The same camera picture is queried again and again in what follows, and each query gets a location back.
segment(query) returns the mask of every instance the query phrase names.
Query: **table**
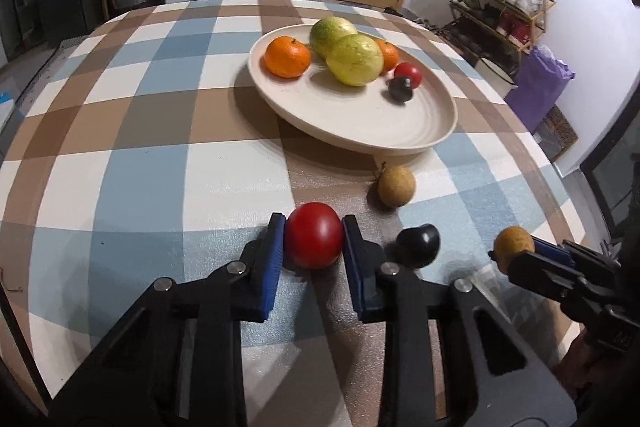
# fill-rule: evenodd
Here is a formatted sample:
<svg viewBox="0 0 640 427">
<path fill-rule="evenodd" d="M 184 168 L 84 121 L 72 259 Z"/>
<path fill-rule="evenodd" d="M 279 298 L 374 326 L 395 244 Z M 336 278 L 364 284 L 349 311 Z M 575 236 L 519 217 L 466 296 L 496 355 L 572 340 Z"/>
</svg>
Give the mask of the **table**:
<svg viewBox="0 0 640 427">
<path fill-rule="evenodd" d="M 433 68 L 458 105 L 455 133 L 426 153 L 383 158 L 277 118 L 248 74 L 251 45 L 332 14 Z M 417 178 L 397 212 L 367 203 L 384 161 Z M 238 258 L 272 212 L 306 201 L 355 214 L 365 239 L 381 243 L 435 224 L 442 249 L 421 277 L 471 277 L 547 360 L 579 331 L 487 257 L 508 225 L 558 242 L 580 242 L 584 229 L 532 136 L 447 44 L 405 19 L 341 4 L 185 2 L 96 29 L 44 88 L 0 168 L 4 284 L 23 288 L 9 296 L 51 392 L 154 279 L 207 276 Z M 357 322 L 341 261 L 283 270 L 270 320 L 244 324 L 242 344 L 252 425 L 375 424 L 384 326 Z M 1 328 L 0 347 L 23 375 Z"/>
</svg>

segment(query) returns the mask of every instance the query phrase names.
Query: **plate rim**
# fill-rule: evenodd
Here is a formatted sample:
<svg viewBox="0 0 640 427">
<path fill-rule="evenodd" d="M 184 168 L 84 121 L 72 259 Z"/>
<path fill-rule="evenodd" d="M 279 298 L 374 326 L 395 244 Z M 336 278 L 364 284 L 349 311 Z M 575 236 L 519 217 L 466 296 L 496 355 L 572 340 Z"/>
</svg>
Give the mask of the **plate rim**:
<svg viewBox="0 0 640 427">
<path fill-rule="evenodd" d="M 290 112 L 287 112 L 286 110 L 284 110 L 280 106 L 278 106 L 278 109 L 273 107 L 273 105 L 272 105 L 273 101 L 270 99 L 269 96 L 266 95 L 266 93 L 261 89 L 261 87 L 258 84 L 258 82 L 256 82 L 256 80 L 255 80 L 254 68 L 252 67 L 251 59 L 255 54 L 255 48 L 258 45 L 258 43 L 261 40 L 265 39 L 267 36 L 269 36 L 269 35 L 271 35 L 271 34 L 273 34 L 275 32 L 281 32 L 283 30 L 287 30 L 288 28 L 300 28 L 301 26 L 313 26 L 313 24 L 292 24 L 292 25 L 289 25 L 289 26 L 282 26 L 281 28 L 276 28 L 274 30 L 271 30 L 268 33 L 265 33 L 257 41 L 255 41 L 254 44 L 251 46 L 251 49 L 249 50 L 249 56 L 248 56 L 247 62 L 246 62 L 247 69 L 249 70 L 249 74 L 251 75 L 251 80 L 254 82 L 254 86 L 258 90 L 258 92 L 260 93 L 260 96 L 262 97 L 262 99 L 267 103 L 267 105 L 269 105 L 269 107 L 271 107 L 271 109 L 279 117 L 281 117 L 283 120 L 287 121 L 287 123 L 291 124 L 296 129 L 304 132 L 305 134 L 308 134 L 309 136 L 311 136 L 313 138 L 319 139 L 320 141 L 323 141 L 325 143 L 329 143 L 331 145 L 335 145 L 337 147 L 341 147 L 343 149 L 353 150 L 353 151 L 356 151 L 356 152 L 366 152 L 366 151 L 368 151 L 369 153 L 371 153 L 370 152 L 371 150 L 376 150 L 376 151 L 379 151 L 379 152 L 386 152 L 386 153 L 395 154 L 395 155 L 410 155 L 410 154 L 415 154 L 415 153 L 426 151 L 426 150 L 434 147 L 438 143 L 446 140 L 449 136 L 451 136 L 451 134 L 453 133 L 453 131 L 455 130 L 455 128 L 456 128 L 456 126 L 458 124 L 458 104 L 456 103 L 455 97 L 453 97 L 453 95 L 449 92 L 449 89 L 447 89 L 447 86 L 445 86 L 444 82 L 442 80 L 440 80 L 439 77 L 437 77 L 437 75 L 435 75 L 435 78 L 437 79 L 437 81 L 440 83 L 440 85 L 444 89 L 445 93 L 449 97 L 449 100 L 451 101 L 451 105 L 453 106 L 453 121 L 452 121 L 452 124 L 451 124 L 450 128 L 447 130 L 447 132 L 442 137 L 438 138 L 437 140 L 435 140 L 433 142 L 430 142 L 430 144 L 428 144 L 428 145 L 417 145 L 417 146 L 411 146 L 411 147 L 385 147 L 385 146 L 380 146 L 380 145 L 366 144 L 366 143 L 363 143 L 363 142 L 359 142 L 359 141 L 353 140 L 351 138 L 346 138 L 344 136 L 339 136 L 339 135 L 337 135 L 335 133 L 332 133 L 331 131 L 327 131 L 327 130 L 324 130 L 322 128 L 319 128 L 318 126 L 316 126 L 314 124 L 308 123 L 308 122 L 306 122 L 304 120 L 301 120 L 300 118 L 292 115 Z M 362 33 L 363 35 L 366 35 L 367 37 L 371 37 L 371 38 L 379 38 L 376 35 L 372 35 L 370 33 L 363 32 L 363 31 L 360 31 L 360 30 L 358 30 L 358 33 Z M 428 68 L 429 70 L 433 70 L 433 68 L 430 68 L 423 61 L 421 61 L 419 58 L 415 57 L 415 55 L 412 54 L 411 52 L 408 52 L 406 49 L 402 49 L 402 50 L 404 51 L 404 53 L 409 55 L 411 58 L 413 58 L 417 62 L 420 62 L 425 68 Z M 304 123 L 307 128 L 310 128 L 310 129 L 318 132 L 318 134 L 322 134 L 324 136 L 316 136 L 314 134 L 311 134 L 309 131 L 307 131 L 305 129 L 300 129 L 300 127 L 298 126 L 298 122 Z M 327 141 L 325 139 L 327 136 L 331 137 L 334 140 L 332 140 L 332 142 Z M 344 144 L 350 144 L 352 147 L 350 148 L 350 147 L 347 147 L 346 145 L 338 145 L 336 142 L 341 142 L 341 143 L 344 143 Z"/>
</svg>

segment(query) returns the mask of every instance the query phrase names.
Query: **silver bolt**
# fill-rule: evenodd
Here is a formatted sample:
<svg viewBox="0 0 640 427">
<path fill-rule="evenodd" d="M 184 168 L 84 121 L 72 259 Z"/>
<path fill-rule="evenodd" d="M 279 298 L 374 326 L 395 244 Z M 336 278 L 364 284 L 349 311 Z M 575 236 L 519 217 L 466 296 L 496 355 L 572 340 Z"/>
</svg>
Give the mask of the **silver bolt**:
<svg viewBox="0 0 640 427">
<path fill-rule="evenodd" d="M 246 264 L 242 261 L 231 261 L 231 263 L 226 265 L 226 271 L 234 275 L 240 275 L 244 273 L 244 270 L 246 270 Z"/>
<path fill-rule="evenodd" d="M 382 263 L 380 271 L 385 275 L 396 275 L 400 271 L 400 267 L 396 263 Z"/>
<path fill-rule="evenodd" d="M 469 293 L 474 288 L 469 279 L 456 279 L 453 286 L 456 287 L 456 290 L 462 293 Z"/>
<path fill-rule="evenodd" d="M 172 285 L 174 285 L 174 283 L 169 277 L 161 277 L 154 281 L 154 290 L 157 292 L 166 292 Z"/>
</svg>

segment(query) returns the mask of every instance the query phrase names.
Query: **plate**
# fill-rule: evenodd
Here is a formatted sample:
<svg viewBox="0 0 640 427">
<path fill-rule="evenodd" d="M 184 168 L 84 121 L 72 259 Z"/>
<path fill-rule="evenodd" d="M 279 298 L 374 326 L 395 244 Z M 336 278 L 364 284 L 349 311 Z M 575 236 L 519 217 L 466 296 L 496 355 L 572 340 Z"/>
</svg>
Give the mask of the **plate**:
<svg viewBox="0 0 640 427">
<path fill-rule="evenodd" d="M 271 74 L 262 63 L 269 43 L 276 37 L 289 36 L 308 44 L 311 27 L 285 26 L 269 32 L 249 52 L 248 68 L 255 87 L 277 115 L 319 140 L 364 153 L 417 153 L 452 133 L 458 121 L 453 97 L 430 68 L 399 48 L 400 61 L 415 64 L 423 76 L 414 97 L 405 104 L 388 96 L 386 81 L 391 73 L 367 86 L 346 86 L 315 54 L 298 79 Z"/>
</svg>

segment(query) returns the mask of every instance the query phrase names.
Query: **small brown fruit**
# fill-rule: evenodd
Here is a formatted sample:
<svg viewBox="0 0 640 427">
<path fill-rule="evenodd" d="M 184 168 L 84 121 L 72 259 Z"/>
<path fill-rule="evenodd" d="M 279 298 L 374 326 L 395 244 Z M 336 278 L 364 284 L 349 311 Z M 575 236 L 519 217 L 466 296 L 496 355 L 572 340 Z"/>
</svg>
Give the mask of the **small brown fruit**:
<svg viewBox="0 0 640 427">
<path fill-rule="evenodd" d="M 511 259 L 517 257 L 523 250 L 535 251 L 533 238 L 529 232 L 522 227 L 507 227 L 502 230 L 494 241 L 494 256 L 498 270 L 508 275 Z"/>
<path fill-rule="evenodd" d="M 411 201 L 415 194 L 414 174 L 400 165 L 389 167 L 378 180 L 380 201 L 390 208 L 398 208 Z"/>
</svg>

